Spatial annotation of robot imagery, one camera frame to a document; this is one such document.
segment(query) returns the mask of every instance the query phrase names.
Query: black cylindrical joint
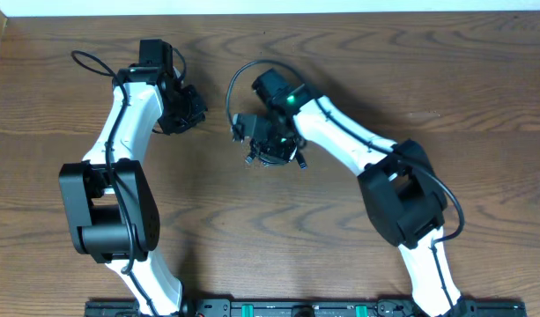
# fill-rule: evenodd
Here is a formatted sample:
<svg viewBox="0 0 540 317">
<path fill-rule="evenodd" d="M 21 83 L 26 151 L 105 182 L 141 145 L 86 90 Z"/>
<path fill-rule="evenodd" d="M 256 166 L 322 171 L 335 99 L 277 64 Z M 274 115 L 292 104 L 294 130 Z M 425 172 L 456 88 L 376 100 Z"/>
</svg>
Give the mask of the black cylindrical joint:
<svg viewBox="0 0 540 317">
<path fill-rule="evenodd" d="M 127 226 L 92 225 L 82 228 L 82 238 L 88 253 L 119 254 L 129 252 Z"/>
</svg>

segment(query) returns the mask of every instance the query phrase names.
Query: black cable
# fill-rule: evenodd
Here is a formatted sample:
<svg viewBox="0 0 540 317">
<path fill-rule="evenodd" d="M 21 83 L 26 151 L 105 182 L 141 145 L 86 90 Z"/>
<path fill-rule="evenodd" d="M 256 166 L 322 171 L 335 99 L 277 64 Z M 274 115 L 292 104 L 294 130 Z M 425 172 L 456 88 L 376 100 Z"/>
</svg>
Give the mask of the black cable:
<svg viewBox="0 0 540 317">
<path fill-rule="evenodd" d="M 99 64 L 101 67 L 103 67 L 104 70 L 107 71 L 107 73 L 95 70 L 93 68 L 90 68 L 80 62 L 76 55 L 82 55 L 85 56 L 97 64 Z M 125 225 L 127 227 L 127 234 L 129 235 L 129 262 L 127 263 L 127 266 L 125 266 L 121 272 L 125 275 L 130 276 L 131 281 L 133 284 L 135 284 L 135 287 L 137 287 L 138 292 L 142 295 L 143 298 L 148 299 L 146 301 L 147 304 L 149 304 L 149 307 L 151 308 L 152 313 L 154 313 L 154 316 L 158 316 L 156 313 L 156 309 L 154 309 L 152 305 L 152 301 L 150 298 L 148 298 L 148 295 L 144 292 L 142 287 L 140 287 L 140 284 L 138 284 L 138 281 L 135 279 L 134 274 L 132 273 L 132 268 L 135 262 L 135 233 L 133 232 L 133 225 L 130 221 L 129 213 L 127 212 L 127 206 L 125 205 L 124 200 L 122 199 L 121 190 L 119 189 L 119 186 L 117 184 L 116 175 L 113 171 L 113 167 L 111 166 L 111 154 L 112 154 L 112 147 L 113 147 L 113 140 L 115 139 L 115 134 L 117 133 L 117 130 L 119 128 L 119 125 L 121 124 L 122 117 L 124 116 L 125 111 L 127 110 L 127 106 L 129 105 L 129 95 L 127 94 L 127 91 L 125 90 L 124 85 L 119 80 L 117 75 L 113 70 L 111 70 L 104 62 L 102 62 L 99 58 L 88 54 L 86 52 L 74 50 L 71 52 L 72 59 L 74 62 L 76 62 L 78 65 L 82 66 L 83 68 L 94 72 L 96 74 L 100 74 L 102 76 L 112 77 L 113 80 L 116 82 L 116 84 L 119 86 L 122 92 L 122 105 L 121 110 L 119 111 L 119 114 L 117 115 L 115 122 L 113 123 L 113 127 L 111 128 L 111 131 L 109 132 L 109 136 L 107 137 L 107 142 L 105 143 L 105 166 L 107 169 L 107 176 L 109 178 L 109 182 L 111 183 L 111 187 L 113 188 L 113 191 L 115 192 L 115 196 L 117 198 L 117 202 L 119 203 L 119 209 L 121 210 L 122 218 L 125 222 Z"/>
<path fill-rule="evenodd" d="M 391 150 L 383 149 L 380 146 L 377 146 L 377 145 L 373 144 L 372 141 L 367 141 L 367 140 L 363 139 L 361 136 L 359 136 L 356 133 L 354 133 L 353 131 L 351 131 L 350 129 L 346 128 L 342 123 L 337 121 L 336 118 L 334 118 L 330 114 L 330 111 L 326 110 L 322 106 L 321 102 L 318 100 L 318 96 L 317 96 L 317 93 L 315 92 L 315 89 L 305 80 L 305 78 L 303 78 L 299 74 L 299 72 L 296 71 L 293 67 L 291 67 L 291 66 L 289 66 L 289 65 L 287 65 L 285 63 L 281 63 L 279 61 L 255 60 L 255 61 L 252 61 L 252 62 L 247 63 L 246 65 L 242 66 L 234 74 L 233 78 L 231 79 L 231 81 L 229 83 L 228 90 L 226 92 L 226 115 L 227 115 L 229 123 L 231 124 L 231 128 L 233 130 L 233 133 L 238 133 L 239 132 L 236 129 L 236 127 L 234 126 L 234 124 L 233 124 L 233 118 L 231 116 L 231 111 L 230 111 L 231 94 L 233 92 L 233 87 L 234 87 L 234 84 L 236 82 L 236 79 L 238 78 L 238 76 L 244 70 L 247 70 L 248 68 L 250 68 L 252 66 L 255 66 L 257 64 L 265 64 L 265 63 L 281 66 L 281 67 L 289 70 L 303 85 L 305 85 L 307 87 L 308 92 L 311 95 L 312 99 L 314 99 L 314 102 L 319 107 L 319 109 L 321 109 L 321 111 L 324 113 L 326 118 L 328 120 L 330 120 L 331 122 L 333 122 L 335 125 L 337 125 L 342 131 L 344 131 L 345 133 L 347 133 L 351 137 L 355 138 L 356 140 L 361 142 L 363 145 L 367 146 L 367 148 L 378 151 L 379 153 L 383 153 L 385 155 L 394 156 L 399 161 L 399 163 L 404 163 L 404 164 L 412 167 L 413 169 L 416 169 L 417 171 L 419 171 L 420 173 L 422 173 L 423 175 L 425 175 L 429 179 L 433 180 L 446 193 L 446 195 L 449 197 L 449 199 L 452 201 L 452 203 L 455 206 L 455 210 L 457 211 L 457 215 L 459 217 L 459 225 L 458 225 L 457 229 L 455 229 L 455 232 L 453 232 L 453 233 L 451 233 L 451 234 L 449 234 L 447 236 L 441 237 L 439 239 L 433 240 L 432 245 L 431 245 L 431 249 L 433 251 L 434 261 L 436 262 L 437 267 L 438 267 L 438 275 L 439 275 L 440 280 L 441 280 L 442 290 L 444 291 L 444 293 L 445 293 L 445 295 L 446 295 L 446 297 L 448 299 L 450 307 L 452 307 L 452 309 L 453 309 L 454 305 L 453 305 L 453 303 L 451 301 L 451 298 L 449 297 L 448 290 L 446 289 L 446 283 L 444 282 L 444 276 L 441 273 L 440 264 L 438 262 L 438 256 L 436 254 L 437 250 L 436 250 L 435 244 L 438 243 L 438 242 L 449 241 L 451 239 L 455 239 L 463 231 L 463 227 L 465 225 L 465 216 L 463 215 L 462 206 L 461 206 L 461 204 L 459 204 L 459 202 L 457 200 L 457 197 L 455 197 L 454 193 L 452 193 L 452 191 L 448 188 L 448 186 L 446 186 L 446 184 L 444 184 L 438 177 L 436 177 L 436 175 L 434 175 L 433 172 L 429 168 L 426 168 L 423 163 L 415 160 L 414 158 L 406 157 L 406 156 L 404 156 L 404 155 L 402 155 L 400 153 L 396 153 L 396 152 L 391 151 Z"/>
<path fill-rule="evenodd" d="M 178 77 L 178 81 L 181 82 L 185 78 L 185 75 L 188 73 L 188 65 L 185 63 L 185 58 L 183 58 L 183 55 L 180 53 L 180 51 L 177 48 L 172 48 L 172 50 L 180 57 L 181 63 L 183 64 L 183 70 L 181 71 L 181 74 Z"/>
</svg>

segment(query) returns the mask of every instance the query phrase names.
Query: white backdrop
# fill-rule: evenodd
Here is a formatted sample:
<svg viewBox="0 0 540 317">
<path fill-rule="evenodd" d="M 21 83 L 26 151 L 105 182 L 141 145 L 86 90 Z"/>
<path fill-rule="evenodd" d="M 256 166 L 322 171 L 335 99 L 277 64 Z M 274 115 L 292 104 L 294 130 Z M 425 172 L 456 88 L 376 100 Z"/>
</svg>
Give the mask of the white backdrop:
<svg viewBox="0 0 540 317">
<path fill-rule="evenodd" d="M 8 17 L 384 11 L 536 11 L 540 0 L 0 0 Z"/>
</svg>

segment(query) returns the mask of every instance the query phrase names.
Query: green connector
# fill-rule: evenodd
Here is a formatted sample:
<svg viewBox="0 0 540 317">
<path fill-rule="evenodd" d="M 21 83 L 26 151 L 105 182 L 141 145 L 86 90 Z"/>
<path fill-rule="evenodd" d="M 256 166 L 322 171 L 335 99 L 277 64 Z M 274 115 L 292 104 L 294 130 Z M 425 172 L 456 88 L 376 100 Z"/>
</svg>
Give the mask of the green connector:
<svg viewBox="0 0 540 317">
<path fill-rule="evenodd" d="M 254 306 L 242 305 L 242 317 L 254 317 Z"/>
<path fill-rule="evenodd" d="M 368 317 L 367 306 L 356 306 L 356 317 Z"/>
</svg>

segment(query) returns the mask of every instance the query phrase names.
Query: wooden table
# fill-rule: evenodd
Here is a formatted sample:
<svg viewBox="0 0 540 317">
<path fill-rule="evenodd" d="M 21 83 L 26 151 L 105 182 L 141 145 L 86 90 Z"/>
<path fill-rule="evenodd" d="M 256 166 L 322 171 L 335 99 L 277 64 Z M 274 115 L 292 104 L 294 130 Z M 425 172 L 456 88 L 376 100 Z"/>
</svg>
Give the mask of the wooden table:
<svg viewBox="0 0 540 317">
<path fill-rule="evenodd" d="M 540 13 L 13 18 L 0 50 L 0 315 L 81 315 L 126 298 L 121 279 L 71 245 L 58 172 L 89 151 L 111 107 L 110 78 L 138 41 L 188 61 L 207 122 L 152 136 L 144 171 L 160 247 L 192 293 L 239 298 L 408 295 L 398 250 L 369 223 L 356 179 L 316 145 L 309 168 L 247 166 L 224 96 L 244 63 L 293 64 L 369 129 L 426 148 L 467 224 L 447 243 L 455 284 L 476 298 L 522 299 L 540 316 Z M 237 83 L 233 110 L 262 112 Z M 449 232 L 453 208 L 445 212 Z"/>
</svg>

